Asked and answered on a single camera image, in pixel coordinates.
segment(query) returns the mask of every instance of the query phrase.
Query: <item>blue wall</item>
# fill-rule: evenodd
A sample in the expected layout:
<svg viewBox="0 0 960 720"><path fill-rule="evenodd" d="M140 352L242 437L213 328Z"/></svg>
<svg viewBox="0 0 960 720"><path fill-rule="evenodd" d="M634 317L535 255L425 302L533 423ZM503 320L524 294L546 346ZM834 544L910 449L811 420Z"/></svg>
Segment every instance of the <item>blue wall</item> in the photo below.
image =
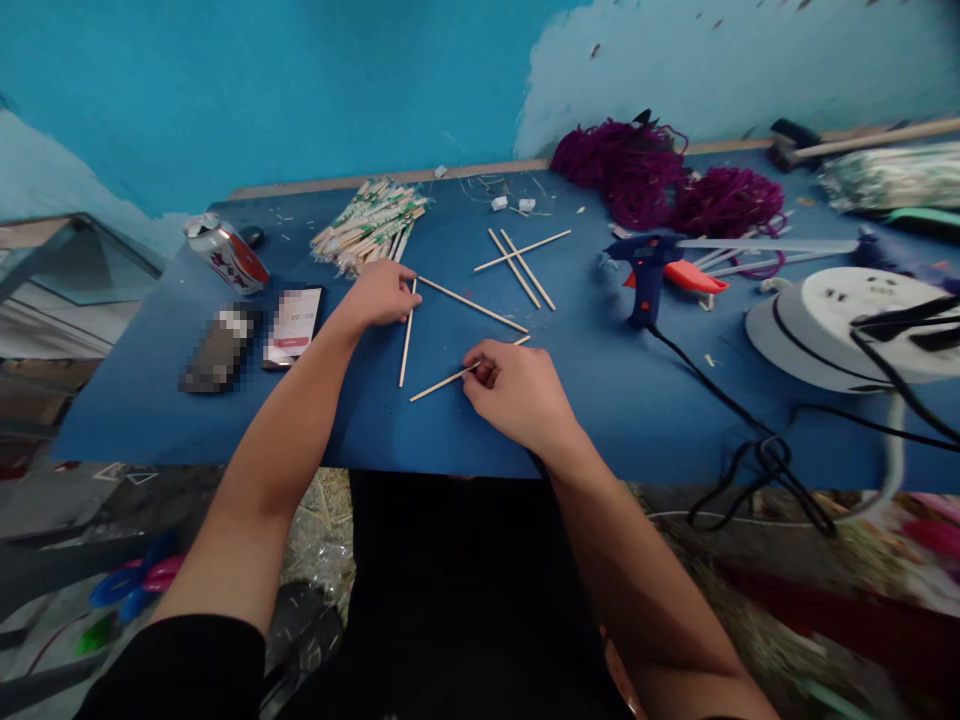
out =
<svg viewBox="0 0 960 720"><path fill-rule="evenodd" d="M780 114L821 129L953 114L958 7L4 0L0 94L18 120L0 120L0 218L96 195L82 209L108 223L166 218L137 239L170 256L181 214L238 186L530 157L648 105L699 141ZM25 139L38 169L4 173ZM112 199L47 170L63 153Z"/></svg>

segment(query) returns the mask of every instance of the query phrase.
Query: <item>bundle of wrapped chopsticks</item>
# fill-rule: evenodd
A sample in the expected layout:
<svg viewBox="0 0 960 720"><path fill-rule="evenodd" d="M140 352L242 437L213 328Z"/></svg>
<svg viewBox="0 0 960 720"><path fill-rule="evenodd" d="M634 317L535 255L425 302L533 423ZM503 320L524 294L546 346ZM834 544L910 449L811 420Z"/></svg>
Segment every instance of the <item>bundle of wrapped chopsticks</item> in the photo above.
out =
<svg viewBox="0 0 960 720"><path fill-rule="evenodd" d="M356 274L380 258L400 262L414 221L431 202L416 187L390 178L367 180L343 212L310 244L316 262L334 263L340 273Z"/></svg>
<svg viewBox="0 0 960 720"><path fill-rule="evenodd" d="M823 166L840 212L960 206L960 143L861 150Z"/></svg>

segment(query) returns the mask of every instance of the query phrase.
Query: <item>black sleeve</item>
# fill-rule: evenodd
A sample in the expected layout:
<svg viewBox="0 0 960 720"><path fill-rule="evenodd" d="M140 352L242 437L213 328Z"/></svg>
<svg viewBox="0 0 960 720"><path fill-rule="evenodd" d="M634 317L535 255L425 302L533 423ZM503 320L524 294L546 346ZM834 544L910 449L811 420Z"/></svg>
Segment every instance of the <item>black sleeve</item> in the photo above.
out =
<svg viewBox="0 0 960 720"><path fill-rule="evenodd" d="M76 720L255 720L266 644L252 625L185 615L142 630L90 688Z"/></svg>

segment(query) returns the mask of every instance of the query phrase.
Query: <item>soda can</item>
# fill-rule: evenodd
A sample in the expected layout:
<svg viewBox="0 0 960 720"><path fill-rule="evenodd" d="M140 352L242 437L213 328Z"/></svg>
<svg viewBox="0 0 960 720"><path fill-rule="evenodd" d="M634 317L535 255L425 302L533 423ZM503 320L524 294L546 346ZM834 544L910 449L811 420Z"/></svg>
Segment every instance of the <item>soda can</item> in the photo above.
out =
<svg viewBox="0 0 960 720"><path fill-rule="evenodd" d="M270 273L230 223L216 213L190 218L183 226L190 249L241 295L260 292Z"/></svg>

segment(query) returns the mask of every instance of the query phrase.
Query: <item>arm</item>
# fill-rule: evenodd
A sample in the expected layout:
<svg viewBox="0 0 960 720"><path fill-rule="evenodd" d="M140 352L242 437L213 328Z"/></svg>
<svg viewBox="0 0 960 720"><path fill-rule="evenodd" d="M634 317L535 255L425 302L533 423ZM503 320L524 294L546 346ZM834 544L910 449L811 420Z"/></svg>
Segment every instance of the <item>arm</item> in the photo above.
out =
<svg viewBox="0 0 960 720"><path fill-rule="evenodd" d="M775 718L693 580L580 428L550 356L487 340L464 365L478 360L464 392L547 466L584 584L647 714Z"/></svg>
<svg viewBox="0 0 960 720"><path fill-rule="evenodd" d="M405 282L414 277L389 260L363 268L244 433L152 622L212 613L266 634L290 523L326 450L354 348L370 325L405 321L420 304Z"/></svg>

